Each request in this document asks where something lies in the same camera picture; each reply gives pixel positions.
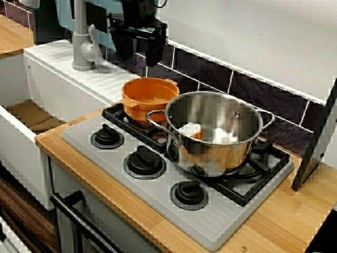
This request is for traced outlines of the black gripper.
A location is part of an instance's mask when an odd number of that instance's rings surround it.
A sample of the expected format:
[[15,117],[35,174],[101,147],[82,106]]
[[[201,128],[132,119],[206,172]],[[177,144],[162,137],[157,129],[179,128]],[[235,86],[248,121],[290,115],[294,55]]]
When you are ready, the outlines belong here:
[[122,15],[106,14],[115,50],[123,61],[134,54],[134,39],[145,42],[148,67],[154,67],[162,60],[167,44],[167,25],[156,18],[158,8],[154,1],[122,1]]

